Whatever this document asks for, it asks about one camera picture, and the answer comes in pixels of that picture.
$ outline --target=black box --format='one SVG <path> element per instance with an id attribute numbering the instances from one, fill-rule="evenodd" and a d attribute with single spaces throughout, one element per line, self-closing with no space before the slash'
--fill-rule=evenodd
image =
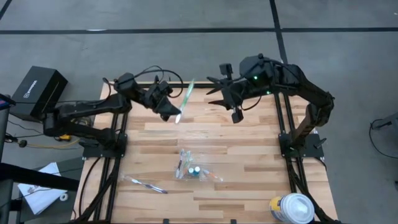
<path id="1" fill-rule="evenodd" d="M 45 110 L 55 107 L 67 83 L 56 69 L 32 66 L 12 96 L 17 103 L 10 114 L 26 121 L 40 121 Z"/>

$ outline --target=concrete floor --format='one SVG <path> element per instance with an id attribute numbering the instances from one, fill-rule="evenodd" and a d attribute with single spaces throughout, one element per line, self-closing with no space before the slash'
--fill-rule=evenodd
<path id="1" fill-rule="evenodd" d="M 380 0 L 277 0 L 282 28 L 397 27 L 398 2 Z M 0 30 L 273 27 L 271 7 L 261 0 L 13 0 Z M 283 34 L 287 58 L 309 80 L 336 97 L 330 122 L 319 128 L 328 177 L 340 220 L 395 223 L 398 161 L 378 154 L 369 122 L 398 112 L 398 32 Z M 272 32 L 230 34 L 0 35 L 1 93 L 13 94 L 32 65 L 58 69 L 70 82 L 63 99 L 96 99 L 101 78 L 151 65 L 175 70 L 188 81 L 219 74 L 218 64 L 238 63 L 262 52 L 280 58 Z M 12 121 L 41 129 L 39 125 Z M 30 134 L 9 125 L 11 134 Z M 398 156 L 391 128 L 373 132 L 378 148 Z M 31 142 L 53 143 L 42 137 Z M 3 162 L 34 168 L 81 156 L 82 150 L 4 148 Z M 57 215 L 57 222 L 70 214 Z M 40 223 L 54 222 L 51 219 Z"/>

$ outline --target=wooden tabletop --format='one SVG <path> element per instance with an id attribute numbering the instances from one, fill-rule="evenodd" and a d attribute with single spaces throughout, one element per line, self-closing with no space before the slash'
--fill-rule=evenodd
<path id="1" fill-rule="evenodd" d="M 290 187 L 277 139 L 280 129 L 274 97 L 262 97 L 255 108 L 244 112 L 242 122 L 233 124 L 231 111 L 208 104 L 222 99 L 221 93 L 206 95 L 208 91 L 194 89 L 180 124 L 174 123 L 174 117 L 165 123 L 158 114 L 133 103 L 120 174 L 154 184 L 169 193 L 160 194 L 121 180 L 116 190 L 113 223 L 162 223 L 164 218 L 171 223 L 230 223 L 231 219 L 237 219 L 238 223 L 277 223 L 269 211 L 269 200 L 289 194 Z M 101 97 L 107 94 L 108 87 L 104 86 Z M 182 99 L 183 95 L 171 102 L 178 107 Z M 246 100 L 243 106 L 256 101 Z M 297 126 L 305 115 L 307 102 L 292 97 L 290 103 Z M 281 104 L 289 130 L 283 100 Z M 97 115 L 95 127 L 110 127 L 111 120 L 110 113 Z M 181 149 L 191 151 L 195 162 L 212 169 L 223 182 L 176 180 Z M 78 195 L 94 160 L 85 162 Z M 97 163 L 89 176 L 83 210 L 98 192 L 103 161 Z M 326 214 L 337 218 L 325 168 L 315 159 L 305 159 L 304 166 L 311 194 Z M 107 202 L 106 195 L 102 218 Z"/>

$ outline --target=can lid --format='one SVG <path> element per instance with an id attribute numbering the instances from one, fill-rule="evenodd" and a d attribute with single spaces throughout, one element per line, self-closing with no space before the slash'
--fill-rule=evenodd
<path id="1" fill-rule="evenodd" d="M 311 200 L 304 194 L 293 193 L 282 202 L 282 210 L 286 217 L 294 224 L 307 224 L 315 215 Z"/>

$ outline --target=white paper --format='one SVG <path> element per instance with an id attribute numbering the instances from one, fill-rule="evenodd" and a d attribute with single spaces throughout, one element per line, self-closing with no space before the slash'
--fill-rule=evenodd
<path id="1" fill-rule="evenodd" d="M 39 172 L 61 176 L 61 174 L 58 173 L 59 170 L 56 162 L 50 163 L 43 169 L 39 170 Z M 25 197 L 26 202 L 29 204 L 30 209 L 32 209 L 33 214 L 35 215 L 43 212 L 48 206 L 56 201 L 61 194 L 66 192 L 66 190 L 58 189 L 45 190 L 49 188 L 30 184 L 18 184 L 18 187 L 22 195 Z"/>

